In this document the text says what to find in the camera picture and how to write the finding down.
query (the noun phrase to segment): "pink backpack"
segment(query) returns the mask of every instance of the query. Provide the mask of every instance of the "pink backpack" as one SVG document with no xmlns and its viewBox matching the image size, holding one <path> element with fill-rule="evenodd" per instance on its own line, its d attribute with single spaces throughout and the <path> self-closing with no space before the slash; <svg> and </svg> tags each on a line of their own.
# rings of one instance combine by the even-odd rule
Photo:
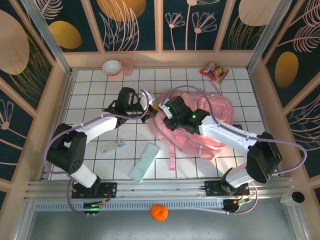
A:
<svg viewBox="0 0 320 240">
<path fill-rule="evenodd" d="M 158 98 L 156 104 L 160 104 L 166 94 L 166 92 L 163 93 Z M 210 100 L 214 116 L 217 119 L 232 125 L 234 109 L 231 102 L 218 93 L 206 92 L 205 94 Z M 204 96 L 198 92 L 175 91 L 172 93 L 170 98 L 175 96 L 181 96 L 185 104 L 189 106 L 192 111 L 195 111 L 196 109 L 203 109 L 210 112 L 209 104 Z M 218 157 L 227 149 L 227 146 L 222 142 L 209 137 L 191 134 L 183 128 L 171 131 L 164 124 L 164 118 L 165 114 L 161 112 L 156 117 L 149 119 L 149 128 L 154 136 L 169 144 L 171 171 L 176 170 L 175 148 L 183 153 L 208 160 Z"/>
</svg>

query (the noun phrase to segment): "gold circle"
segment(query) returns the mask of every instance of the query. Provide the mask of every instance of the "gold circle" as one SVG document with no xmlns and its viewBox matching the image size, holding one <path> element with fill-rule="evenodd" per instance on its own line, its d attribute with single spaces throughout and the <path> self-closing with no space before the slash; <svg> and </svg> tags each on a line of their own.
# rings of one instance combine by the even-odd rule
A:
<svg viewBox="0 0 320 240">
<path fill-rule="evenodd" d="M 299 68 L 297 56 L 286 51 L 280 55 L 275 65 L 275 82 L 280 88 L 287 88 L 296 78 Z"/>
<path fill-rule="evenodd" d="M 49 25 L 52 34 L 59 46 L 66 49 L 80 47 L 82 38 L 79 31 L 66 21 L 55 21 Z"/>
<path fill-rule="evenodd" d="M 146 0 L 96 0 L 102 12 L 115 21 L 124 22 L 125 8 L 132 9 L 136 18 L 140 17 L 146 9 Z"/>
<path fill-rule="evenodd" d="M 22 73 L 29 61 L 28 35 L 10 14 L 0 10 L 0 69 L 7 74 Z"/>
<path fill-rule="evenodd" d="M 279 0 L 241 0 L 239 4 L 239 18 L 248 26 L 266 25 Z"/>
</svg>

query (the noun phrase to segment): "wall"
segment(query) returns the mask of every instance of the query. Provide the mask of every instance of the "wall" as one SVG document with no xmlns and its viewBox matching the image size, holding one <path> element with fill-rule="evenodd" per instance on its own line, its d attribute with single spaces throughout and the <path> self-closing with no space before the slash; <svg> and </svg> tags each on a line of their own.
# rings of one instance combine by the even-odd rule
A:
<svg viewBox="0 0 320 240">
<path fill-rule="evenodd" d="M 320 1 L 292 1 L 276 35 L 253 71 L 257 96 L 268 130 L 276 139 L 295 141 L 308 157 L 289 173 L 298 190 L 308 224 L 320 238 Z M 279 146 L 284 169 L 302 159 L 296 147 Z"/>
<path fill-rule="evenodd" d="M 0 3 L 0 239 L 41 167 L 66 76 L 15 1 Z"/>
<path fill-rule="evenodd" d="M 245 66 L 279 0 L 35 2 L 70 66 L 98 68 L 124 57 L 137 67 Z"/>
</svg>

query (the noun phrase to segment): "backpack strap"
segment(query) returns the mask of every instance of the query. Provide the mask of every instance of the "backpack strap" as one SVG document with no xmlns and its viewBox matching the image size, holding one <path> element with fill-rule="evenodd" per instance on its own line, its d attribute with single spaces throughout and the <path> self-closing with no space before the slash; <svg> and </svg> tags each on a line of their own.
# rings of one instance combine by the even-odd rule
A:
<svg viewBox="0 0 320 240">
<path fill-rule="evenodd" d="M 218 94 L 219 94 L 219 95 L 222 95 L 221 92 L 220 92 L 220 90 L 219 90 L 219 88 L 218 88 L 217 85 L 215 84 L 215 81 L 209 79 L 209 82 L 210 82 L 211 86 L 218 92 Z"/>
<path fill-rule="evenodd" d="M 170 154 L 170 171 L 176 171 L 176 155 L 175 155 L 175 147 L 170 144 L 169 145 L 169 154 Z"/>
</svg>

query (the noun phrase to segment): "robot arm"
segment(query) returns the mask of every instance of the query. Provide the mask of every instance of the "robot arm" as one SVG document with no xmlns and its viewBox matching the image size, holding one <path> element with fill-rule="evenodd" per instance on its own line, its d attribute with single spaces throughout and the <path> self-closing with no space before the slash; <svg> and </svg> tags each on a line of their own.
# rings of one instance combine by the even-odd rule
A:
<svg viewBox="0 0 320 240">
<path fill-rule="evenodd" d="M 126 118 L 140 117 L 147 109 L 147 98 L 150 103 L 149 109 L 141 120 L 145 123 L 148 118 L 154 117 L 158 111 L 153 109 L 151 105 L 155 102 L 156 98 L 152 93 L 148 91 L 145 92 L 146 95 L 143 95 L 143 97 L 139 99 L 134 89 L 128 87 L 122 88 L 119 92 L 118 99 L 114 100 L 110 106 L 103 111 L 101 119 L 94 120 L 84 127 L 59 137 L 50 146 L 47 160 L 67 172 L 72 178 L 85 188 L 90 189 L 92 194 L 95 195 L 99 190 L 100 178 L 83 163 L 86 144 L 99 135 L 118 128 L 128 120 L 121 117 L 105 115 L 115 114 Z M 74 127 L 74 125 L 60 124 L 54 136 L 72 127 Z"/>
<path fill-rule="evenodd" d="M 221 188 L 229 195 L 245 183 L 252 181 L 267 183 L 282 159 L 275 143 L 249 138 L 273 139 L 267 132 L 257 135 L 219 120 L 216 123 L 207 111 L 202 109 L 192 111 L 180 96 L 165 101 L 165 104 L 159 107 L 166 114 L 163 119 L 166 127 L 172 131 L 183 128 L 189 133 L 213 138 L 247 158 L 246 163 L 230 168 L 220 181 Z"/>
</svg>

